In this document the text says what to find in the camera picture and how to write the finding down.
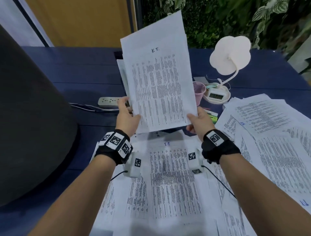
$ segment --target power strip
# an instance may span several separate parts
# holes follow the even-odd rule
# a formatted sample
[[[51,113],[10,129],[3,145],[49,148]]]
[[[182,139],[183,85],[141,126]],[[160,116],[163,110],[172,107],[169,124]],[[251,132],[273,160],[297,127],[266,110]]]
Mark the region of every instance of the power strip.
[[[115,108],[118,106],[118,101],[121,97],[100,97],[98,100],[98,106],[101,108]]]

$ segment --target person's left hand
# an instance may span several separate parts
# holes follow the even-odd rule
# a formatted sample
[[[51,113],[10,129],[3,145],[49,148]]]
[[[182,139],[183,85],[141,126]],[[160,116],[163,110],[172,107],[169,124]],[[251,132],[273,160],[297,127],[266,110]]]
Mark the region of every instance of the person's left hand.
[[[130,114],[132,111],[125,106],[125,102],[129,99],[129,97],[122,97],[118,101],[119,114],[117,116],[117,125],[116,129],[122,130],[129,137],[133,136],[137,130],[140,115],[133,116]]]

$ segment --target person's right hand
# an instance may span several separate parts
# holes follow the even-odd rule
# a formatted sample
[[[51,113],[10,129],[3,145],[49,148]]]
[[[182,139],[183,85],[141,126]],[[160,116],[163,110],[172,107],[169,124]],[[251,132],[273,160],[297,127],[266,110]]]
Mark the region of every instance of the person's right hand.
[[[193,114],[187,115],[188,119],[192,123],[192,125],[187,126],[187,130],[193,134],[197,134],[199,139],[203,142],[204,135],[208,131],[215,129],[215,126],[210,116],[202,107],[197,107],[197,114],[198,116]]]

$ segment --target cloud-shaped lamp head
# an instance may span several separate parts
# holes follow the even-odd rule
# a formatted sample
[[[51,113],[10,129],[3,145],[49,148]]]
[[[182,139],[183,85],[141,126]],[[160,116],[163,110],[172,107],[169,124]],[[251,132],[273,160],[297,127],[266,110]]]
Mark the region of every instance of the cloud-shaped lamp head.
[[[247,37],[224,37],[217,42],[210,64],[219,74],[230,75],[248,65],[251,60],[250,49],[251,42]]]

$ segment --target orange wall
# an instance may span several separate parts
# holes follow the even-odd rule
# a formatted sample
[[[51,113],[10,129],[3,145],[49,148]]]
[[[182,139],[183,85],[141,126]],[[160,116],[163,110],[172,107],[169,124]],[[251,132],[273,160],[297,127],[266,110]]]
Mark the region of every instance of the orange wall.
[[[120,47],[131,33],[126,0],[26,0],[54,46]]]

